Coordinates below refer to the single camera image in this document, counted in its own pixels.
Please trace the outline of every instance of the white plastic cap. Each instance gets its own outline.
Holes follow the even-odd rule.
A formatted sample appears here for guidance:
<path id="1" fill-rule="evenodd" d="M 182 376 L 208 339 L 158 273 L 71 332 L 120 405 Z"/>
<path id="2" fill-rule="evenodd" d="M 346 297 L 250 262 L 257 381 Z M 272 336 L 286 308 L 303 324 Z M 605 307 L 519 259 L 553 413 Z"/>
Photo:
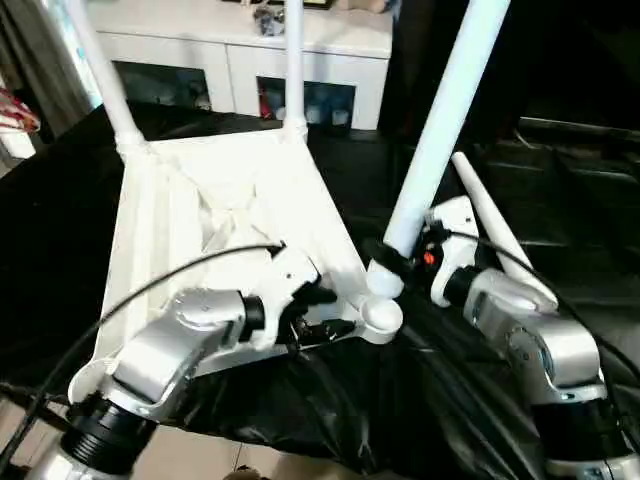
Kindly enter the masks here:
<path id="1" fill-rule="evenodd" d="M 360 314 L 365 324 L 361 336 L 369 343 L 389 343 L 402 326 L 402 310 L 388 298 L 369 297 L 362 305 Z"/>

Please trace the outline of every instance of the orange light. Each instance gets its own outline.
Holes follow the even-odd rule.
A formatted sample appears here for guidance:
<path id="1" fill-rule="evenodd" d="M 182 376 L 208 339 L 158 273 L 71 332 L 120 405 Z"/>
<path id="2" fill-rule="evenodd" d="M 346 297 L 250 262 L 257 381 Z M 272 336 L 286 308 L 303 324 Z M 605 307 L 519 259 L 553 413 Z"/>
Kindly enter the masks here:
<path id="1" fill-rule="evenodd" d="M 424 258 L 424 263 L 427 265 L 433 265 L 436 263 L 436 257 L 434 257 L 431 252 L 424 252 L 424 256 L 422 258 Z"/>

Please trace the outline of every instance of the red object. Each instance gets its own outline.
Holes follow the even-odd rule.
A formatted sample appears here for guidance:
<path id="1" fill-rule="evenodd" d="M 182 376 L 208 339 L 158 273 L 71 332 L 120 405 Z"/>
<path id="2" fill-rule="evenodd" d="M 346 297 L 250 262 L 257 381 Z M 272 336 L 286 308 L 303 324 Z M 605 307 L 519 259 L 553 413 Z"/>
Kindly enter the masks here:
<path id="1" fill-rule="evenodd" d="M 23 132 L 37 132 L 40 129 L 40 120 L 27 105 L 9 90 L 0 87 L 0 127 Z"/>
<path id="2" fill-rule="evenodd" d="M 264 91 L 264 88 L 260 89 L 260 93 L 258 95 L 260 100 L 260 116 L 264 119 L 270 120 L 273 118 L 273 112 L 269 108 L 269 104 L 267 103 L 267 94 Z"/>
<path id="3" fill-rule="evenodd" d="M 422 258 L 424 259 L 424 263 L 427 265 L 433 265 L 436 263 L 436 257 L 434 257 L 431 252 L 424 252 L 424 256 Z"/>

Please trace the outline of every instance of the floor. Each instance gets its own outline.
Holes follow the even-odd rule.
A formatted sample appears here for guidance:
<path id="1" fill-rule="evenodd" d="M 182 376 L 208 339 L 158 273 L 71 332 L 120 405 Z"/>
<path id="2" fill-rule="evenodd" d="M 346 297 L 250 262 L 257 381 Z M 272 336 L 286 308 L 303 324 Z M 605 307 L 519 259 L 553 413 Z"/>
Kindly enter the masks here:
<path id="1" fill-rule="evenodd" d="M 4 448 L 24 411 L 8 401 L 0 402 L 0 448 Z M 52 404 L 50 407 L 59 414 L 66 411 L 66 407 L 62 405 Z M 13 463 L 33 466 L 57 435 L 57 430 L 39 421 L 18 449 Z M 271 480 L 364 478 L 328 460 L 285 454 L 268 447 L 160 427 L 138 460 L 133 479 L 222 480 L 241 465 L 249 465 Z M 377 475 L 375 478 L 392 480 L 399 477 Z"/>

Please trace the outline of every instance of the curtain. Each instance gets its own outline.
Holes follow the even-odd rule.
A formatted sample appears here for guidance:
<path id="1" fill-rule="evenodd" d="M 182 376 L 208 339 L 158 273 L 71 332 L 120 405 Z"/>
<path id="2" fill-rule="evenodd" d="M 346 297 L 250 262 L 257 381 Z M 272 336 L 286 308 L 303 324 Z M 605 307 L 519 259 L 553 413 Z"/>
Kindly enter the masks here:
<path id="1" fill-rule="evenodd" d="M 9 90 L 28 92 L 22 100 L 37 111 L 54 138 L 91 110 L 41 0 L 0 0 L 0 73 Z"/>

